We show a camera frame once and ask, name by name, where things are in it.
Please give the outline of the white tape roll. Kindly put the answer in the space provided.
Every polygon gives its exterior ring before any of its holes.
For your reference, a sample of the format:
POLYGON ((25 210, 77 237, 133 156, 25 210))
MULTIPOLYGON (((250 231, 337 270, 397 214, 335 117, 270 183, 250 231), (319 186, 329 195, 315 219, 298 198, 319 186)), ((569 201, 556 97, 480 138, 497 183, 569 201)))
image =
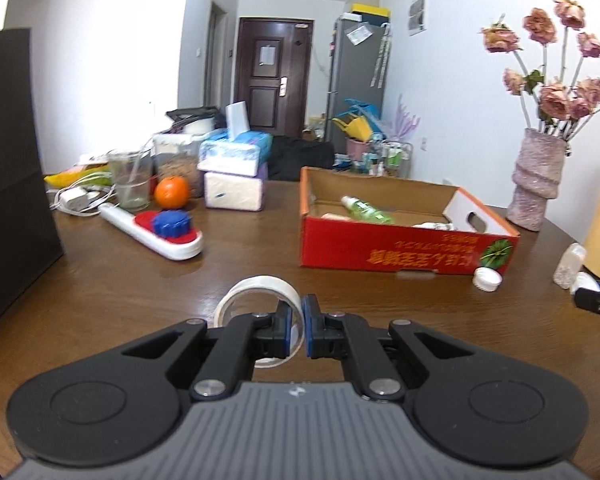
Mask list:
POLYGON ((279 301, 285 301, 291 307, 289 354, 283 359, 257 360, 258 370, 286 364, 302 349, 306 329, 299 293, 294 286, 277 276, 250 276, 235 284, 215 307, 212 326, 222 327, 237 315, 274 312, 279 301))

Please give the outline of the beige cube adapter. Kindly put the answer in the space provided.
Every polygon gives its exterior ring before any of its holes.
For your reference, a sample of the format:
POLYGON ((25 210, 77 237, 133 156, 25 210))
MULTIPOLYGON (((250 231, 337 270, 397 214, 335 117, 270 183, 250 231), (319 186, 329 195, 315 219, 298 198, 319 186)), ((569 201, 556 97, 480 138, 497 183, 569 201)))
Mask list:
POLYGON ((347 222, 353 221, 352 218, 344 216, 343 214, 331 214, 330 212, 327 214, 322 214, 321 219, 347 222))

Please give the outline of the green spray bottle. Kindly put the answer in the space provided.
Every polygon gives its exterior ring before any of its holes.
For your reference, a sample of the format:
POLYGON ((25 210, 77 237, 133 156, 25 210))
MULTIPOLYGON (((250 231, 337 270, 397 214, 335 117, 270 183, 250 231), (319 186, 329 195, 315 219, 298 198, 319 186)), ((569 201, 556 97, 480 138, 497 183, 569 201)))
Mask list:
POLYGON ((353 196, 342 196, 340 202, 347 209, 350 217, 359 222, 373 224, 393 224, 394 220, 391 216, 371 204, 360 200, 353 196))

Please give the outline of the white spray bottle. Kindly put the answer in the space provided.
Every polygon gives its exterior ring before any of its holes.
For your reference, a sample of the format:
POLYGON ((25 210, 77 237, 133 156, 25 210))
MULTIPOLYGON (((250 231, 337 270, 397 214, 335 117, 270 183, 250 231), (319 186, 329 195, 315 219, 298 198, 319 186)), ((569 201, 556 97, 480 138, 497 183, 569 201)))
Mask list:
POLYGON ((417 229, 437 230, 437 231, 455 231, 456 227, 451 222, 422 222, 415 224, 417 229))

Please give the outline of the blue gear lid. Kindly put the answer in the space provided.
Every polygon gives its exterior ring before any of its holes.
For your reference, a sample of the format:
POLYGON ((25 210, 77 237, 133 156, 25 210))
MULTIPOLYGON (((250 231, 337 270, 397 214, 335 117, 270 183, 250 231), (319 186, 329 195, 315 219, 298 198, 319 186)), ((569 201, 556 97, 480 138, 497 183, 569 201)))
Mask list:
POLYGON ((182 210, 161 211, 152 218, 151 229, 162 238, 180 238, 193 231, 192 218, 182 210))

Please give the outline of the white pill bottle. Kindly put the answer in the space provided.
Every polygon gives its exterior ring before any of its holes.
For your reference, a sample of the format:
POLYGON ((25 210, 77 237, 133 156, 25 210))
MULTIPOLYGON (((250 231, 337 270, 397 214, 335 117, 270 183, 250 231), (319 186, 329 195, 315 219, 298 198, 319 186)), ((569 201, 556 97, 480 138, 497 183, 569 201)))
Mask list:
POLYGON ((553 281, 562 289, 570 289, 581 271, 586 249, 578 244, 572 243, 562 254, 553 275, 553 281))

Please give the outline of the red cardboard box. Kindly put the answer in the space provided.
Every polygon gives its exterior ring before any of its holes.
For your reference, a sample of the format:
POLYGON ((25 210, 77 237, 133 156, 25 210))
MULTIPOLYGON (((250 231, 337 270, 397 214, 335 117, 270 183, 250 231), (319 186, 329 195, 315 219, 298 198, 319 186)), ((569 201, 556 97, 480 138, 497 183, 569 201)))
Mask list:
POLYGON ((300 178, 300 264, 352 271, 430 271, 466 275, 479 266, 503 273, 519 233, 458 186, 304 167, 300 178), (385 211, 393 224, 321 219, 350 217, 340 202, 353 196, 385 211), (451 222, 455 231, 417 229, 451 222))

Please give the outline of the white bottle cap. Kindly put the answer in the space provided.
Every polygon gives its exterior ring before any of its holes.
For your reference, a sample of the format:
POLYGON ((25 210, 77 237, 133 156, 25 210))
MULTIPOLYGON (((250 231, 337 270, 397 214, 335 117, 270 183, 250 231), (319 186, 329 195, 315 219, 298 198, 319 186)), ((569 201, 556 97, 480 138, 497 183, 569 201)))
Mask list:
POLYGON ((495 292, 502 284, 503 278, 498 271, 480 266, 474 272, 472 284, 483 292, 495 292))

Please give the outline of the pink textured vase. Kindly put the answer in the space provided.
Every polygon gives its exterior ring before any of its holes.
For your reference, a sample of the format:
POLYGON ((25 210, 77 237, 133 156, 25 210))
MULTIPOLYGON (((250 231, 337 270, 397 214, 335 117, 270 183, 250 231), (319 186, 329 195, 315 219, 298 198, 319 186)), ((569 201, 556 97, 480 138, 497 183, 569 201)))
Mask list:
POLYGON ((506 218, 515 226, 539 232, 547 203, 558 196, 567 143, 557 136, 524 129, 512 181, 514 194, 506 218))

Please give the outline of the white red jar opener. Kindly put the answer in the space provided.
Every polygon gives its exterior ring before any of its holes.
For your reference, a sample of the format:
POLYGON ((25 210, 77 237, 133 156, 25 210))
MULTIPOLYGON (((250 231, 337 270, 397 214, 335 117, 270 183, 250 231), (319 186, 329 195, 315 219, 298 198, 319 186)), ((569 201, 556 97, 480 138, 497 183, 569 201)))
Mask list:
POLYGON ((104 220, 164 258, 185 261, 202 253, 204 237, 201 230, 194 227, 192 216, 190 218, 192 218, 193 231, 189 235, 180 238, 162 238, 151 229, 151 220, 158 212, 161 211, 148 210, 131 214, 111 204, 103 204, 99 207, 99 215, 104 220))

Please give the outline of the purple tissue pack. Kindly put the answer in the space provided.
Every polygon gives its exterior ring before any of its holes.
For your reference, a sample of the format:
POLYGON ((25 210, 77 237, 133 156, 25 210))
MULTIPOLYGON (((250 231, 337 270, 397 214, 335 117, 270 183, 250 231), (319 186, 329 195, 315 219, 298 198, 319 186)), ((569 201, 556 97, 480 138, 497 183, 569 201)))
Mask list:
POLYGON ((237 174, 204 174, 204 204, 211 209, 260 211, 264 206, 268 166, 261 165, 254 177, 237 174))

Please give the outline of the orange fruit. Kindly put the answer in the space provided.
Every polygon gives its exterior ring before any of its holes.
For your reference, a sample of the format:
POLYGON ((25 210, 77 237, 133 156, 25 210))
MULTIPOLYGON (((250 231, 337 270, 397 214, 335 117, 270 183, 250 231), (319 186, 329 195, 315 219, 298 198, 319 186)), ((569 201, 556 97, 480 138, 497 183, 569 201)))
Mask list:
POLYGON ((162 209, 182 209, 190 199, 188 181, 180 176, 164 177, 156 185, 154 197, 162 209))

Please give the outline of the black folding chair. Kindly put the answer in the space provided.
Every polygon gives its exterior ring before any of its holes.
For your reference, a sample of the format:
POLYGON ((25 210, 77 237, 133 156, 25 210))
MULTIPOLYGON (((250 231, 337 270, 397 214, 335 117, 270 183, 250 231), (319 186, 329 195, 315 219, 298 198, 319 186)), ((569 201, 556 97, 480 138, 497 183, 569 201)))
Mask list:
POLYGON ((335 150, 330 143, 274 136, 268 155, 268 178, 298 182, 303 167, 331 170, 334 162, 335 150))

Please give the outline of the dried pink roses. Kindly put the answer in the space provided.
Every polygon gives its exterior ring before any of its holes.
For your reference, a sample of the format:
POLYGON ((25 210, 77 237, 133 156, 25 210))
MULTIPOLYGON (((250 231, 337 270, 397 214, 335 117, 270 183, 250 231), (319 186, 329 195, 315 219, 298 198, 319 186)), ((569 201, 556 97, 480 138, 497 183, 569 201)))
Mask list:
POLYGON ((524 125, 571 142, 600 115, 600 38, 586 29, 576 0, 553 0, 553 10, 532 8, 517 32, 501 16, 480 30, 483 49, 506 54, 505 90, 520 102, 524 125))

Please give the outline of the blue tissue pack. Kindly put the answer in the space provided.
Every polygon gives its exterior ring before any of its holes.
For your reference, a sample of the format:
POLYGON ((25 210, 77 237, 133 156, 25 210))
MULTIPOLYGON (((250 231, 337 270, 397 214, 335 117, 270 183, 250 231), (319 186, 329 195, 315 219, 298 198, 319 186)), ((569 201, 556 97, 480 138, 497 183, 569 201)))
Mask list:
POLYGON ((250 129, 244 101, 225 107, 227 127, 214 130, 200 144, 198 169, 203 172, 257 177, 271 153, 272 134, 250 129))

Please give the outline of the glass cup with straw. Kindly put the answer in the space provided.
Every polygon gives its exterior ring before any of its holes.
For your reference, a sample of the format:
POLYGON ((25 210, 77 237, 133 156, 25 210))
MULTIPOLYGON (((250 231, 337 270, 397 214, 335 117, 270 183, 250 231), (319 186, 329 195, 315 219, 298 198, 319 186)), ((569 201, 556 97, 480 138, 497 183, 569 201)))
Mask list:
POLYGON ((149 206, 152 160, 149 148, 134 152, 107 153, 111 179, 119 205, 128 211, 140 211, 149 206))

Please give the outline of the clear food container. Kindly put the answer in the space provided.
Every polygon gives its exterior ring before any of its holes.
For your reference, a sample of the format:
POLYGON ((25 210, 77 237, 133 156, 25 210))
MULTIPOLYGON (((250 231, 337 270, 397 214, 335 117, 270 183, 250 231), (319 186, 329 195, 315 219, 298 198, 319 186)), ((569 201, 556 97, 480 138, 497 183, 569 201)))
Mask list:
POLYGON ((209 133, 157 133, 154 142, 154 159, 158 180, 182 177, 189 186, 190 196, 204 194, 204 176, 198 169, 199 149, 209 133))

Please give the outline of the banana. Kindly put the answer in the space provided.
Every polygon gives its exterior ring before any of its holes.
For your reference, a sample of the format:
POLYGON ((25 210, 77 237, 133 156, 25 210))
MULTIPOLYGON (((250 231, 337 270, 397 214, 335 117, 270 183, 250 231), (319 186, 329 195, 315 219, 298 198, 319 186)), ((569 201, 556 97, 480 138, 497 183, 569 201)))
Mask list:
POLYGON ((96 185, 107 185, 110 183, 110 171, 107 165, 86 165, 73 166, 59 174, 48 174, 44 177, 44 182, 49 188, 59 190, 68 188, 73 183, 78 182, 92 174, 95 175, 94 183, 96 185))

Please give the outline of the black paper bag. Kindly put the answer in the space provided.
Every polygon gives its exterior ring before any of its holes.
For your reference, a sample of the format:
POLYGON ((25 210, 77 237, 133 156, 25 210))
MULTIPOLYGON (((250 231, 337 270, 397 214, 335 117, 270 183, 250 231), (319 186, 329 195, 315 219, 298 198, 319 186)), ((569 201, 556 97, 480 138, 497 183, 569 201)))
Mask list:
POLYGON ((63 254, 38 157, 30 30, 1 30, 0 317, 63 254))

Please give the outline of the grey refrigerator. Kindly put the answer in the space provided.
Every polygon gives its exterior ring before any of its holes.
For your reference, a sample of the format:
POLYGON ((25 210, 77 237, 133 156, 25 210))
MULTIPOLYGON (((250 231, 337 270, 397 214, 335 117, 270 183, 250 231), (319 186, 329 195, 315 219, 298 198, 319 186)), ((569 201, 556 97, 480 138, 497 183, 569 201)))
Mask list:
POLYGON ((381 47, 387 27, 368 21, 337 18, 332 36, 332 60, 327 92, 325 141, 335 152, 347 151, 347 139, 332 121, 350 110, 350 100, 382 110, 384 85, 380 83, 381 47))

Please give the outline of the dark brown door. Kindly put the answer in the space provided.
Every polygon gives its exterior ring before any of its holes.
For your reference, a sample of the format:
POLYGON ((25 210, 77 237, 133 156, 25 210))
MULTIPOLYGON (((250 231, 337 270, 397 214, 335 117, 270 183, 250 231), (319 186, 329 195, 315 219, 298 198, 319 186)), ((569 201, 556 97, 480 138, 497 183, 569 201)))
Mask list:
POLYGON ((301 136, 306 119, 313 22, 241 18, 234 100, 243 102, 253 130, 301 136))

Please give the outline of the yellow box on fridge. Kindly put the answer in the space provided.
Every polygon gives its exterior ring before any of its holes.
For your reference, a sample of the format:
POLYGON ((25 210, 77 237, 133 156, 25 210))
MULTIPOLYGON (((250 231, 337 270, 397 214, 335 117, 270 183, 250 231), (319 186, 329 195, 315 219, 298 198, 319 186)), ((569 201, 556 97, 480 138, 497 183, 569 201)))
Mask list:
POLYGON ((387 8, 381 8, 380 6, 371 6, 365 3, 352 3, 351 11, 357 14, 370 14, 373 16, 380 16, 381 18, 390 18, 390 10, 387 8))

